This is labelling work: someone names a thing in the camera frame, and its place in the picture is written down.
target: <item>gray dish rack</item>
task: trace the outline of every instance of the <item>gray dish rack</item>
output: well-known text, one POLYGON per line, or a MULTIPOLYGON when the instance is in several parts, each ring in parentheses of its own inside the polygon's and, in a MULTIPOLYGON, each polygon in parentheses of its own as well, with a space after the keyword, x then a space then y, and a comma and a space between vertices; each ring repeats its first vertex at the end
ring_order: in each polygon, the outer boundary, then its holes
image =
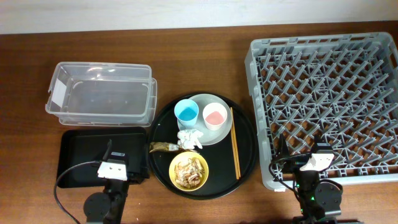
MULTIPOLYGON (((397 60, 385 32, 252 41, 245 65, 263 184, 285 189, 268 171, 280 134, 291 154, 309 150, 315 135, 332 145, 335 158, 321 178, 397 181, 397 60)), ((279 165, 272 170, 283 180, 279 165)))

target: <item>wooden table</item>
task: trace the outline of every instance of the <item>wooden table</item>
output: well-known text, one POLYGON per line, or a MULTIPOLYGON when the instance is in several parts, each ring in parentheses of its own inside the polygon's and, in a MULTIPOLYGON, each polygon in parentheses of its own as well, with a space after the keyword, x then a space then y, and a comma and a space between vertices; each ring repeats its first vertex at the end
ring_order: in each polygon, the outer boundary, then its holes
MULTIPOLYGON (((0 35, 0 223, 72 222, 52 189, 61 135, 76 127, 62 126, 44 110, 57 63, 148 64, 159 86, 157 111, 176 97, 203 90, 234 100, 254 121, 244 69, 252 40, 378 31, 390 32, 398 43, 398 22, 0 35)), ((340 219, 396 223, 397 188, 398 183, 346 186, 340 219)), ((85 199, 102 189, 58 191, 64 206, 84 223, 85 199)), ((123 223, 280 223, 298 215, 293 193, 267 190, 257 165, 240 188, 207 201, 175 195, 152 175, 130 187, 123 223)))

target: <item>blue cup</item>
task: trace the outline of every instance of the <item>blue cup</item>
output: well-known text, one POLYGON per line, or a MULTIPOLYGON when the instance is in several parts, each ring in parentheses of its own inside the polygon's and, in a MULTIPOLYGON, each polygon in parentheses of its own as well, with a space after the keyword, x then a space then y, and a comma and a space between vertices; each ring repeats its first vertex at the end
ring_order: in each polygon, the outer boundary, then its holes
POLYGON ((197 123, 199 106, 193 100, 180 100, 174 107, 174 115, 186 128, 197 123))

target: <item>wooden chopstick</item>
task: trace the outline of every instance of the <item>wooden chopstick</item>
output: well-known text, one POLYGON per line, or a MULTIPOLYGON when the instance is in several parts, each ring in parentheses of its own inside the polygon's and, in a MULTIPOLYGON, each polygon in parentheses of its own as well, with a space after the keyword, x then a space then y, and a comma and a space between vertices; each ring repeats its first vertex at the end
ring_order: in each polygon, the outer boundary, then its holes
POLYGON ((232 150, 234 154, 236 179, 239 180, 241 178, 241 168, 239 165, 238 145, 236 144, 236 130, 235 130, 234 113, 232 107, 231 107, 231 115, 232 115, 232 127, 231 127, 232 150))

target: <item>small bowl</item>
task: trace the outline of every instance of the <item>small bowl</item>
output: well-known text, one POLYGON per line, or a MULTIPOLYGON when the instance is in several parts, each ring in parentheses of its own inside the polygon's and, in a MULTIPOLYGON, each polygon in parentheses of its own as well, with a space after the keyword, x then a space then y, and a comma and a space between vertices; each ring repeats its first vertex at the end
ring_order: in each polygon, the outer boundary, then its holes
POLYGON ((219 130, 228 117, 227 109, 221 103, 209 103, 203 109, 202 115, 203 115, 203 120, 205 121, 205 125, 210 131, 219 130), (213 112, 219 112, 220 115, 223 117, 223 122, 221 122, 220 124, 210 124, 209 122, 207 122, 206 120, 207 116, 209 116, 213 112))
POLYGON ((208 166, 206 160, 201 155, 199 155, 199 153, 196 153, 196 152, 183 152, 183 153, 178 154, 176 157, 174 157, 174 159, 170 163, 169 176, 170 176, 170 180, 172 181, 174 186, 176 186, 176 188, 178 188, 178 189, 180 189, 182 191, 191 192, 191 191, 194 191, 194 190, 198 190, 200 187, 203 186, 203 184, 205 184, 205 182, 207 180, 207 177, 209 176, 209 166, 208 166), (175 182, 175 172, 174 172, 175 166, 179 162, 181 162, 181 161, 183 161, 185 159, 188 159, 188 158, 198 158, 200 163, 202 164, 204 170, 205 170, 205 173, 200 178, 200 184, 197 185, 195 188, 191 188, 191 189, 185 188, 185 187, 179 185, 178 183, 176 183, 175 182))

